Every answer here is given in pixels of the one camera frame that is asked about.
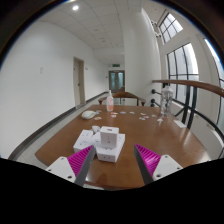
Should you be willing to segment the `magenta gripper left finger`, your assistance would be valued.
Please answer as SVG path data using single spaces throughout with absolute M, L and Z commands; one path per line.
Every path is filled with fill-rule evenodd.
M 94 156 L 95 147 L 90 145 L 68 158 L 59 157 L 47 168 L 47 171 L 78 186 L 83 186 Z

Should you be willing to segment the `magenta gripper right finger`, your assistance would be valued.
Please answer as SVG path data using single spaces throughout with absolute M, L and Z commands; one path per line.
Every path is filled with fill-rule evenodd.
M 160 156 L 138 144 L 134 145 L 134 156 L 146 185 L 182 169 L 171 156 Z

